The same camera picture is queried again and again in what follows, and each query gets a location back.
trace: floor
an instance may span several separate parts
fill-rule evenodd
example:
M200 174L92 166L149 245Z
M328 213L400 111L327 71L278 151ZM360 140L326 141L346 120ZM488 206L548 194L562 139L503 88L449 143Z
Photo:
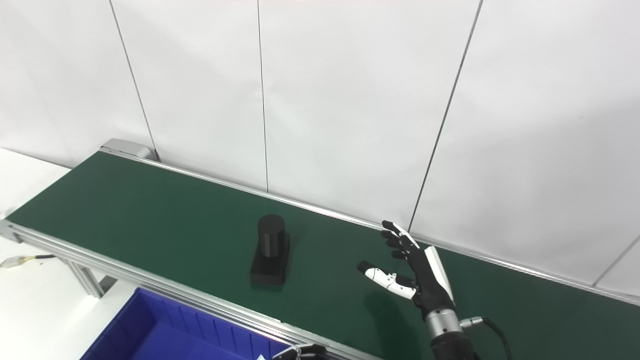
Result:
M5 149L0 168L0 218L69 171ZM45 252L0 238L0 262L37 254ZM102 299L89 297L59 259L0 268L0 359L79 359L134 289L118 281Z

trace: plastic bin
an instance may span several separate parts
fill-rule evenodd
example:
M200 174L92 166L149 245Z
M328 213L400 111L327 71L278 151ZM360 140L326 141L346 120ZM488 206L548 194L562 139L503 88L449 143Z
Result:
M137 289L82 360L271 359L287 345Z

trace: black cable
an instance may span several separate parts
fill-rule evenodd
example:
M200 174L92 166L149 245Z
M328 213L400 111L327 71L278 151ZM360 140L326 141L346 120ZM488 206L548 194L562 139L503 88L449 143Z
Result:
M504 335L502 330L496 325L493 321L489 320L489 318L482 318L482 322L489 326L491 330L493 330L498 336L500 336L500 340L502 340L502 344L504 345L504 351L507 354L508 360L513 360L511 357L511 348L509 348L509 343L507 342L507 337Z

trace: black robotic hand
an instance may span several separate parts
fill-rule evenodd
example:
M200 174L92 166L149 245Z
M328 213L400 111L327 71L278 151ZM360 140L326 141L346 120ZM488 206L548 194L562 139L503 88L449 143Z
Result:
M475 359L471 341L462 332L449 281L435 247L421 249L409 233L393 222L382 221L382 226L382 237L387 246L394 248L391 255L407 261L415 280L391 274L368 261L358 264L359 271L388 291L413 300L429 329L436 360Z

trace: green conveyor belt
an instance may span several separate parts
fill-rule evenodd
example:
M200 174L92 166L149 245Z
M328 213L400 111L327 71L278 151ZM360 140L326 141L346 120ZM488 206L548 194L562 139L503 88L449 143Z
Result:
M292 241L276 288L249 282L257 222L269 213ZM103 152L9 220L385 359L431 359L419 310L356 269L366 259L411 275L373 229ZM640 307L440 255L461 318L492 318L517 360L640 359ZM468 334L484 360L505 358L488 329Z

